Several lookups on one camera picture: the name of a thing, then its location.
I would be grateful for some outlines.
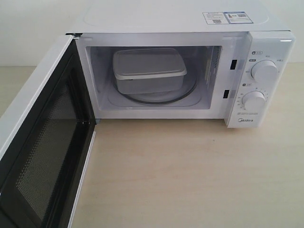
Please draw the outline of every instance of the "label sticker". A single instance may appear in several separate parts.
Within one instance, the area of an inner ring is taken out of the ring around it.
[[[229,24],[253,24],[245,12],[224,12]]]
[[[209,12],[203,13],[207,24],[209,25],[223,25],[229,24],[223,12]]]

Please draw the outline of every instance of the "plastic food container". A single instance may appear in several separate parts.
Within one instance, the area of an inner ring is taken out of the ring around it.
[[[117,88],[122,94],[148,94],[178,90],[187,69],[173,48],[117,51],[113,57]]]

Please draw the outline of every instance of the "microwave door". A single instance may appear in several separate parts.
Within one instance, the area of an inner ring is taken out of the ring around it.
[[[68,227],[95,117],[76,43],[62,36],[0,119],[0,227]]]

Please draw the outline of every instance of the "table surface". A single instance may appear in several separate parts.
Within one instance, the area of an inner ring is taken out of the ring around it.
[[[32,70],[0,67],[0,115]],[[303,73],[287,65],[259,128],[102,120],[72,228],[304,227]]]

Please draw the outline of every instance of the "microwave oven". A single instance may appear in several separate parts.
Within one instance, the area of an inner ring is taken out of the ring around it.
[[[257,0],[94,2],[0,118],[0,227],[71,227],[102,119],[258,127],[294,42]]]

